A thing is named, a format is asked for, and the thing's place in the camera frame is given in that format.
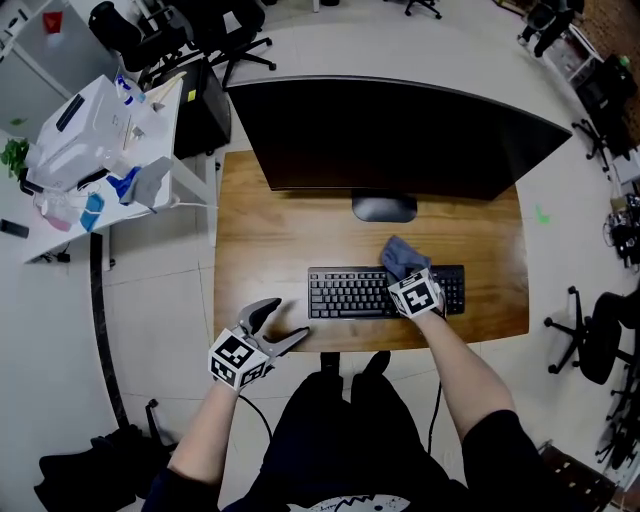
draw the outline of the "computer monitor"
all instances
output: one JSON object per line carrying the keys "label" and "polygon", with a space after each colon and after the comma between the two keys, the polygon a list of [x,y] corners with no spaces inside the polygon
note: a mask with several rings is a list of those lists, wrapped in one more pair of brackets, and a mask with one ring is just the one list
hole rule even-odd
{"label": "computer monitor", "polygon": [[571,137],[522,110],[412,82],[281,79],[229,94],[272,190],[351,189],[363,220],[409,220],[415,200],[401,194],[492,200]]}

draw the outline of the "printer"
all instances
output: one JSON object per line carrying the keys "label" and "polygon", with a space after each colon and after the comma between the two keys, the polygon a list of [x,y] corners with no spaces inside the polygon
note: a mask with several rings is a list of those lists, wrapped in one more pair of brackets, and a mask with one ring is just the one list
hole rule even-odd
{"label": "printer", "polygon": [[131,116],[116,86],[101,76],[67,101],[30,144],[27,180],[66,192],[102,170],[108,154],[124,150]]}

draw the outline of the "white floor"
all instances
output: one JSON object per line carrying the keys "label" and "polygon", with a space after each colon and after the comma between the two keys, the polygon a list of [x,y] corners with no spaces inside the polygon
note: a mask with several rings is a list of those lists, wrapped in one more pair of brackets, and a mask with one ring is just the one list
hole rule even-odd
{"label": "white floor", "polygon": [[[344,22],[378,27],[387,22],[406,22],[421,24],[425,31],[434,24],[446,24],[477,38],[478,44],[494,45],[496,51],[508,51],[517,58],[531,58],[516,43],[522,22],[491,0],[442,0],[438,5],[444,16],[441,21],[435,21],[420,6],[414,8],[411,18],[405,18],[403,3],[393,0],[342,0],[339,7],[321,8],[318,14],[311,12],[311,0],[279,0],[276,6],[267,8],[263,35],[277,34],[280,39],[273,36],[274,45],[264,55],[278,62],[278,73],[286,73],[301,44],[296,40],[297,27],[314,24],[330,37],[332,27]],[[402,31],[397,37],[403,37]],[[447,54],[446,48],[429,46],[424,51],[456,59],[456,55]],[[237,76],[246,77],[253,66],[239,67]],[[539,71],[540,90],[558,94],[558,98],[566,94],[544,64],[532,62],[531,66]],[[571,97],[558,98],[559,108],[570,112]],[[217,155],[222,159],[225,151],[250,148],[237,118],[234,121],[232,142]],[[526,247],[514,250],[527,253],[530,332],[518,338],[475,344],[473,349],[510,387],[522,423],[535,443],[553,439],[561,450],[603,469],[594,451],[612,405],[609,391],[618,386],[622,366],[616,364],[605,386],[587,381],[570,366],[561,375],[549,375],[547,366],[557,360],[567,338],[542,325],[548,315],[565,321],[573,317],[566,293],[570,285],[580,289],[588,312],[603,291],[628,293],[637,282],[604,243],[602,225],[612,185],[597,162],[584,158],[585,151],[585,142],[575,136],[518,182]],[[189,164],[202,171],[204,160],[193,159]],[[549,223],[538,221],[538,207],[550,216]],[[184,207],[117,225],[112,230],[117,264],[105,274],[109,338],[129,418],[144,426],[144,405],[156,398],[160,426],[176,440],[211,384],[205,361],[212,336],[215,259],[202,220],[202,212]],[[630,333],[625,332],[622,348],[630,346]],[[343,354],[346,389],[370,355]],[[316,354],[290,354],[267,378],[244,393],[254,399],[275,427],[288,397],[318,367]],[[394,352],[387,371],[425,441],[438,385],[434,369],[430,352],[425,349]],[[436,422],[433,445],[436,460],[452,477],[464,481],[460,446],[446,406]],[[233,502],[248,490],[266,447],[267,435],[259,417],[240,402],[220,505]]]}

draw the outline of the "black shoe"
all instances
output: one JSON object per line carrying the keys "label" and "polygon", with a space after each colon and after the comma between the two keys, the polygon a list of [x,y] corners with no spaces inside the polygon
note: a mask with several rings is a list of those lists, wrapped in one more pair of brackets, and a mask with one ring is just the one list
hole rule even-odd
{"label": "black shoe", "polygon": [[331,375],[340,375],[340,352],[322,352],[320,371]]}
{"label": "black shoe", "polygon": [[375,354],[369,364],[364,369],[364,373],[377,373],[378,375],[382,375],[384,371],[389,366],[389,362],[391,361],[391,352],[388,350],[383,350]]}

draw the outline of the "wooden desk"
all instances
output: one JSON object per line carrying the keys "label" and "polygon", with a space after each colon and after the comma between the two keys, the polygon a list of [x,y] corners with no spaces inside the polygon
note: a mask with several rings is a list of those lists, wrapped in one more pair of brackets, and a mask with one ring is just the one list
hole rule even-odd
{"label": "wooden desk", "polygon": [[270,334],[310,325],[297,350],[350,352],[426,347],[409,320],[311,320],[307,268],[379,265],[391,235],[432,258],[463,264],[466,312],[449,321],[467,342],[525,334],[529,286],[515,187],[491,203],[420,196],[407,224],[367,223],[348,191],[272,192],[252,151],[228,153],[220,194],[214,333],[253,301],[281,297]]}

